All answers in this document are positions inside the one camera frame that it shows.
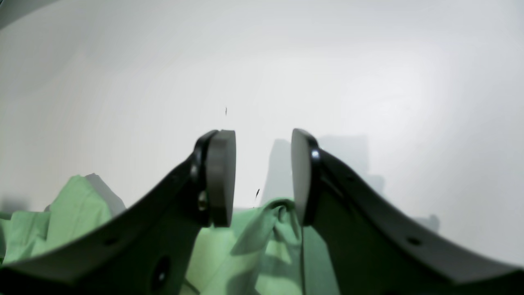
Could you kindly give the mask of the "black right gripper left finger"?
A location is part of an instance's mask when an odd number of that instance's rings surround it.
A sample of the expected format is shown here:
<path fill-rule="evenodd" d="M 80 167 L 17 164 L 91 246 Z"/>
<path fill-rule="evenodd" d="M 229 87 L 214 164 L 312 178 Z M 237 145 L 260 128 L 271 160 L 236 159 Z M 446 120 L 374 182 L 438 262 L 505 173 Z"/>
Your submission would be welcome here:
<path fill-rule="evenodd" d="M 88 235 L 2 267 L 4 295 L 177 295 L 195 239 L 231 223 L 236 136 L 214 129 L 146 196 Z"/>

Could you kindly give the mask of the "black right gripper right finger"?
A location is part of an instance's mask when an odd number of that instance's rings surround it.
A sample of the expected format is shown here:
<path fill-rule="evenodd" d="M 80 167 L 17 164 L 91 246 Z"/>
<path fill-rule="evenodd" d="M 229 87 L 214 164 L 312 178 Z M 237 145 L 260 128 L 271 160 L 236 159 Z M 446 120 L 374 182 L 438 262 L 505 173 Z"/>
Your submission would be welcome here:
<path fill-rule="evenodd" d="M 343 295 L 522 295 L 522 268 L 419 225 L 303 129 L 291 162 L 298 221 L 325 242 Z"/>

